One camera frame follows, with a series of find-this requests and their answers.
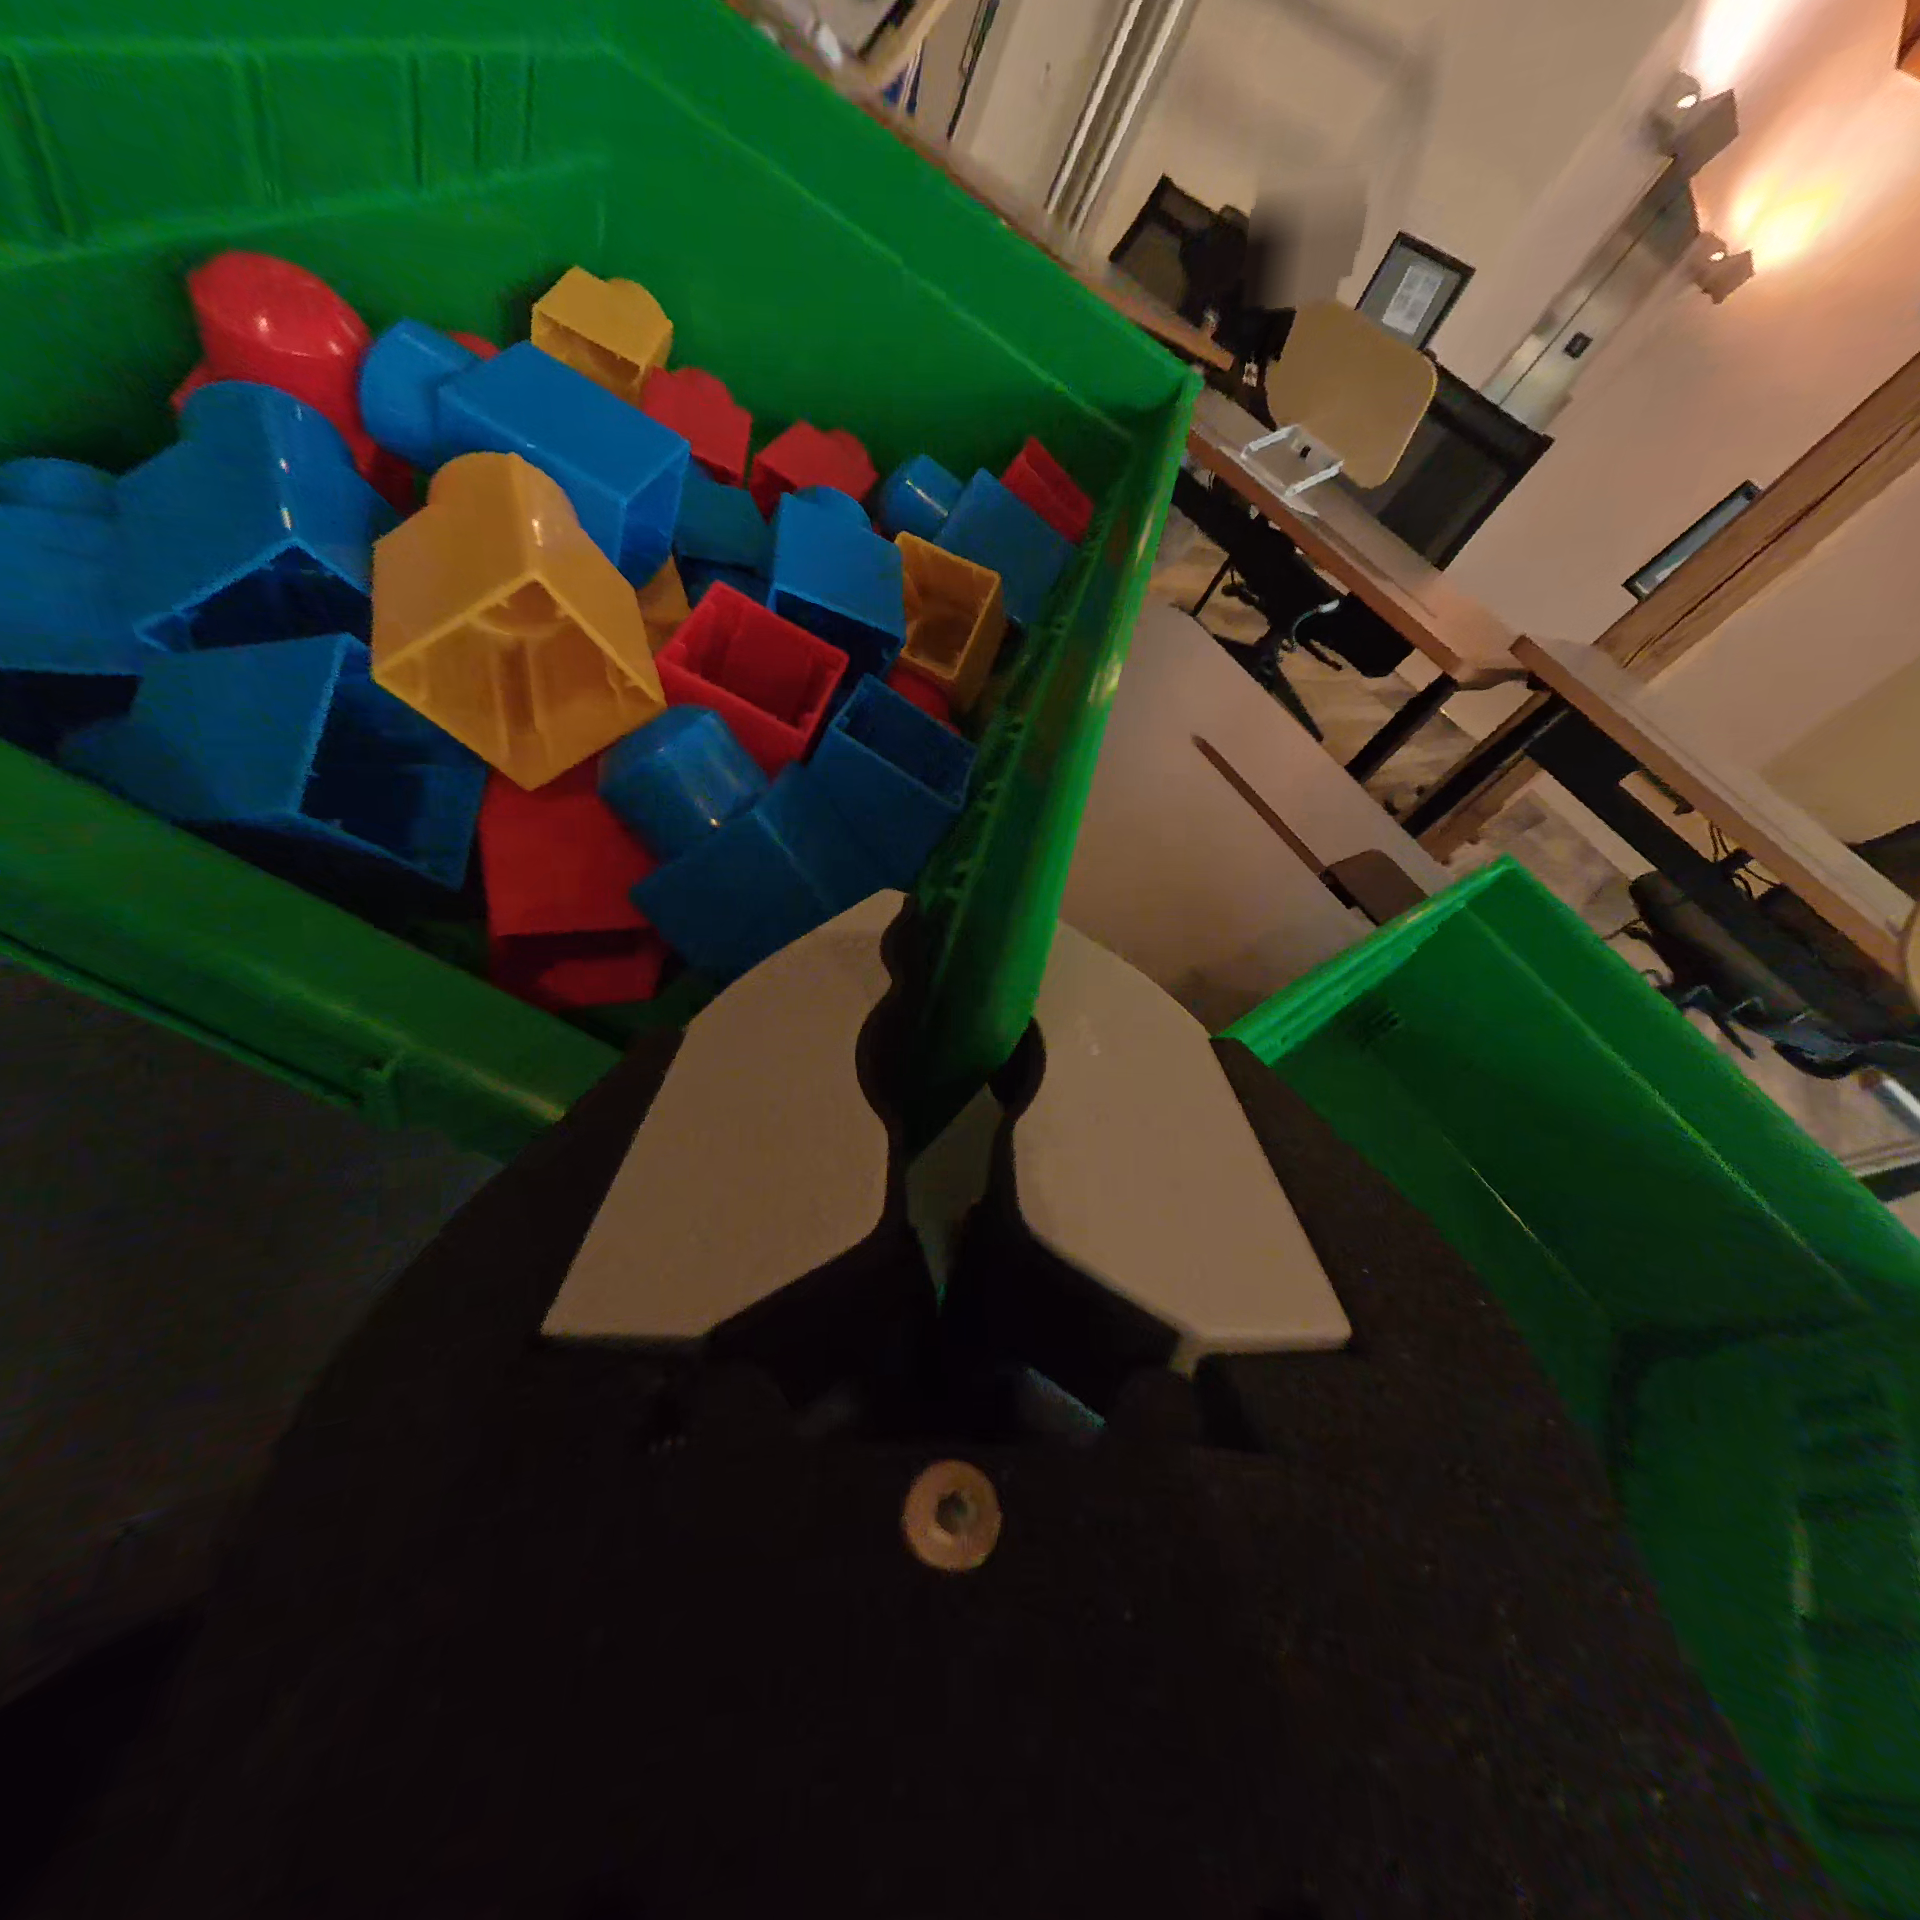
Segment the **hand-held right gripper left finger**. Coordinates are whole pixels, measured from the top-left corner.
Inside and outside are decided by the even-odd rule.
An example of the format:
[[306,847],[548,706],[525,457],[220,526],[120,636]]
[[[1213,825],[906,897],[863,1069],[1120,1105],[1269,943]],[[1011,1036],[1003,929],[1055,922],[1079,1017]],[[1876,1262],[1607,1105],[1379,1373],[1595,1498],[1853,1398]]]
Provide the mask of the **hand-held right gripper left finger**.
[[877,888],[692,1017],[543,1336],[691,1345],[880,1225],[891,1140],[856,1044],[906,905]]

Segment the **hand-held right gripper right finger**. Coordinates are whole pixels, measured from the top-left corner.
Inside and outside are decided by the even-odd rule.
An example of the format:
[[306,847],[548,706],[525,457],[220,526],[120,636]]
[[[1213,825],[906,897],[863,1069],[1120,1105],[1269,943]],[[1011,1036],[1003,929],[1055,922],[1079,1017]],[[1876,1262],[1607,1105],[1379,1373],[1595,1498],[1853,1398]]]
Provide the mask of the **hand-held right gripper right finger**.
[[1207,1029],[1087,935],[1052,941],[994,1084],[991,1336],[1047,1377],[1335,1352],[1354,1326]]

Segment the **green plastic bin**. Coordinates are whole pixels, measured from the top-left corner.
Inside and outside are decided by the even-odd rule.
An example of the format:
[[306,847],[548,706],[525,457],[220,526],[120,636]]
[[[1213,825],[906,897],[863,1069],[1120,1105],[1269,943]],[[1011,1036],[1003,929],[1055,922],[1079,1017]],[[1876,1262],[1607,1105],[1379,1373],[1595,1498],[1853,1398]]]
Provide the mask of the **green plastic bin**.
[[1915,1916],[1915,1236],[1508,857],[1218,1036],[1491,1285],[1742,1751]]
[[[918,884],[931,1140],[1034,1017],[1195,374],[727,5],[5,5],[2,65],[6,457],[154,454],[184,271],[259,249],[501,342],[635,279],[759,425],[1095,495]],[[6,961],[379,1122],[510,1159],[616,1058],[11,745],[2,860]]]

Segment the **pile of coloured toy blocks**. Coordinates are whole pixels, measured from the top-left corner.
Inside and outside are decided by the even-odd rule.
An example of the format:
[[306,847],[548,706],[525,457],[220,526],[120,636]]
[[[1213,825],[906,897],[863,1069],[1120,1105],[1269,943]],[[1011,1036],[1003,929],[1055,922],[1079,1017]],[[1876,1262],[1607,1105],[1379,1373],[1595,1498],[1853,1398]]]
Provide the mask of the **pile of coloured toy blocks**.
[[1090,532],[1040,439],[765,444],[629,279],[498,346],[227,250],[173,436],[5,461],[5,743],[371,918],[476,921],[560,1015],[910,893]]

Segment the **black textured mat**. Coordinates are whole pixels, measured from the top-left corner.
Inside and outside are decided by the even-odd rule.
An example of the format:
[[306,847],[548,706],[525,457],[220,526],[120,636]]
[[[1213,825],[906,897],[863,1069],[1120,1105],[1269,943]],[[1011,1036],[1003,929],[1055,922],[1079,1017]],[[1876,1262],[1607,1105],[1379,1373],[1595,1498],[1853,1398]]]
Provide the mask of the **black textured mat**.
[[207,1582],[292,1410],[496,1162],[5,965],[2,1681]]

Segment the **black office chair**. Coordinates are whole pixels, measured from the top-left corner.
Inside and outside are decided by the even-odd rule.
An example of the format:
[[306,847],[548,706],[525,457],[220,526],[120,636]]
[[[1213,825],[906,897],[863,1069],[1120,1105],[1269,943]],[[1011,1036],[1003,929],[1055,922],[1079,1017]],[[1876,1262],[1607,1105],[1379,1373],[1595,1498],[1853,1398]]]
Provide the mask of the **black office chair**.
[[1915,1023],[1882,1012],[1839,1012],[1839,988],[1803,992],[1781,966],[1743,943],[1733,927],[1676,880],[1647,871],[1628,882],[1638,935],[1666,966],[1659,992],[1682,1012],[1704,1015],[1751,1054],[1764,1042],[1806,1076],[1839,1081],[1876,1073],[1917,1094]]
[[1188,612],[1200,616],[1222,586],[1242,586],[1242,596],[1264,616],[1264,632],[1256,639],[1215,639],[1253,681],[1308,725],[1308,708],[1286,678],[1283,656],[1294,646],[1294,629],[1303,616],[1338,602],[1338,586],[1259,514],[1222,509],[1198,524],[1221,549],[1221,564]]

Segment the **wooden desk black legs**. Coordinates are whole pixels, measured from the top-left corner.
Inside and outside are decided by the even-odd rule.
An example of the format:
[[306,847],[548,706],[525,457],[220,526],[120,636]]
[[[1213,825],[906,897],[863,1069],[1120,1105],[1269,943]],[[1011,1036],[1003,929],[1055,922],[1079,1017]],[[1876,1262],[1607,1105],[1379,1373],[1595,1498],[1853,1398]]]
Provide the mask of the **wooden desk black legs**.
[[1528,741],[1527,757],[1604,821],[1608,834],[1690,886],[1714,880],[1704,855],[1626,790],[1629,776],[1654,776],[1800,897],[1902,997],[1912,994],[1915,901],[1895,880],[1763,775],[1666,722],[1647,689],[1600,648],[1522,636],[1510,650],[1557,708],[1551,725]]
[[1262,444],[1254,418],[1222,394],[1203,390],[1188,423],[1188,461],[1213,476],[1291,542],[1306,564],[1363,601],[1436,668],[1436,676],[1350,757],[1349,772],[1355,778],[1383,767],[1461,689],[1528,681],[1517,658],[1517,632],[1384,530],[1333,477],[1315,488],[1290,488],[1286,477],[1264,461],[1270,449],[1277,444]]

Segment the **clear acrylic sign holder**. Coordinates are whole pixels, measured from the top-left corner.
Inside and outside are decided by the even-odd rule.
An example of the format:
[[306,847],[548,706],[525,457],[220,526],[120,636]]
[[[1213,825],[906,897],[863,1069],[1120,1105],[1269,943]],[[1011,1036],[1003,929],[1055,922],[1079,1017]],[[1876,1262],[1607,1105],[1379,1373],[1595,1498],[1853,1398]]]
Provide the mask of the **clear acrylic sign holder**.
[[1343,473],[1343,458],[1296,423],[1253,434],[1237,446],[1235,457],[1242,468],[1264,473],[1262,484],[1290,508],[1308,514],[1318,509],[1300,503]]

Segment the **rounded wooden board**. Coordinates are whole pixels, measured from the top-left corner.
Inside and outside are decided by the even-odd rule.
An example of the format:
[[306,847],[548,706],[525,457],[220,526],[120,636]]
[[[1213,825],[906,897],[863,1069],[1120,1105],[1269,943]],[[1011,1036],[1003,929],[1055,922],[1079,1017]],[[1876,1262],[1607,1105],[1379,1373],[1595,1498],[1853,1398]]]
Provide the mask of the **rounded wooden board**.
[[1436,362],[1340,301],[1303,304],[1264,373],[1264,400],[1284,434],[1333,454],[1286,487],[1303,498],[1333,477],[1383,487],[1436,392]]

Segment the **long wooden desk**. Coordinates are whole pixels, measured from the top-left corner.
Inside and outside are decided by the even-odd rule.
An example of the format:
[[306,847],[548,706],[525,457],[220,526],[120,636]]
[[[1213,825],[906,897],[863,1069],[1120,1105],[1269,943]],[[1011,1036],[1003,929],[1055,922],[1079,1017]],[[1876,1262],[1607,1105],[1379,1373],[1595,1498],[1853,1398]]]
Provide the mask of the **long wooden desk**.
[[827,68],[827,82],[874,122],[903,141],[949,185],[956,185],[973,204],[983,206],[1005,230],[1018,232],[1029,246],[1042,250],[1055,266],[1087,288],[1109,309],[1138,324],[1140,332],[1167,351],[1203,369],[1231,369],[1231,353],[1221,342],[1200,326],[1179,320],[1170,305],[1144,292],[1131,279],[1120,276],[1111,261],[1096,256],[1090,241],[1069,230],[1058,214],[1047,212],[1042,204],[991,178],[971,160],[956,158],[950,143],[915,130],[901,110],[890,104],[856,65],[843,63]]

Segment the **black computer monitor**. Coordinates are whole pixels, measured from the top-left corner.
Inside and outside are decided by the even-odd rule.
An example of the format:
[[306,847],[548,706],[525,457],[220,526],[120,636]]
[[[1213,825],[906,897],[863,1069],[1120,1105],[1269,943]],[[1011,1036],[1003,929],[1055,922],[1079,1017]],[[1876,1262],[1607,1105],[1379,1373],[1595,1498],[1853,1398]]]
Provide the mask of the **black computer monitor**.
[[1109,265],[1182,321],[1207,328],[1244,292],[1253,225],[1160,175],[1109,254]]

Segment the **laminated instruction sheet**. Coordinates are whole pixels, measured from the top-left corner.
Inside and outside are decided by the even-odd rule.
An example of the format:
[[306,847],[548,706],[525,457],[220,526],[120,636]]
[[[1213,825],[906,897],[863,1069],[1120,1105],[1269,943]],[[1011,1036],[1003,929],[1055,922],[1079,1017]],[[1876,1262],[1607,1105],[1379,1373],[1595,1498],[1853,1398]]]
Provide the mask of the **laminated instruction sheet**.
[[852,60],[854,84],[906,118],[950,118],[966,100],[999,1],[899,1]]

